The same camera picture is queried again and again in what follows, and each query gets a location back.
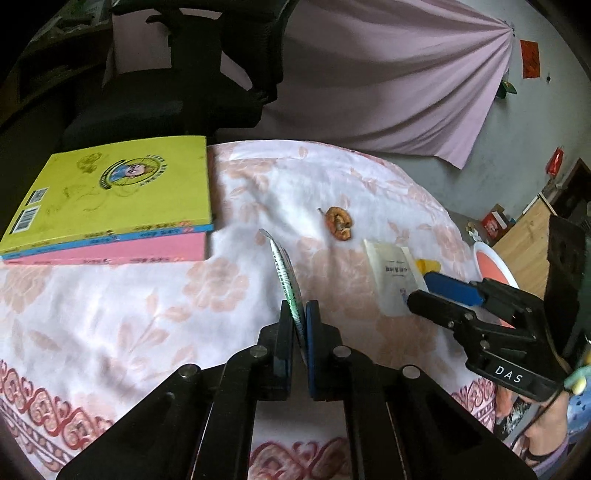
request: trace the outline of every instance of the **book stack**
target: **book stack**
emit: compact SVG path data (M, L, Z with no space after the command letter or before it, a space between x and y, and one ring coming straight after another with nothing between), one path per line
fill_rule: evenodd
M211 230L205 137L131 140L52 155L0 255L21 265L198 261Z

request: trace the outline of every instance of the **yellow object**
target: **yellow object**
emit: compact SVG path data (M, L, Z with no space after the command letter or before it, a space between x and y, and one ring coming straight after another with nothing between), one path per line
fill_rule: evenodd
M575 395L580 395L584 392L585 387L587 386L587 379L585 377L579 378L571 388L571 391Z
M436 260L417 258L414 262L417 264L417 268L421 275L424 275L428 272L439 272L441 270L441 264Z
M132 140L52 155L0 241L0 255L211 223L205 137Z

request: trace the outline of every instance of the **cardboard box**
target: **cardboard box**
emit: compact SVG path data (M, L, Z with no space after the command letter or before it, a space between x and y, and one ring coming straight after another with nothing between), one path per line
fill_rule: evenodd
M495 242L503 238L513 226L504 211L505 209L497 203L481 222L488 236Z

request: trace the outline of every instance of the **pink book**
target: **pink book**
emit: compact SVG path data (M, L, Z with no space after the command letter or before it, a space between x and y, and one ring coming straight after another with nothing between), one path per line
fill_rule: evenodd
M205 257L205 233L158 236L5 260L12 265L127 264L200 261Z

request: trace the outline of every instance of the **floral bedsheet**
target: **floral bedsheet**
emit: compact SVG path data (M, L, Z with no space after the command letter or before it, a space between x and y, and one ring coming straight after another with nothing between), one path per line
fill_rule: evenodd
M122 266L0 265L0 413L47 479L180 365L224 363L256 342L282 300L264 228L289 252L304 299L346 344L377 363L414 363L484 425L494 385L464 367L449 332L417 316L386 317L362 240L407 245L442 272L476 278L445 209L400 168L299 141L209 149L216 231L208 260ZM335 240L318 208L340 206L352 239ZM260 403L251 479L345 479L342 406L306 398L302 367L287 403Z

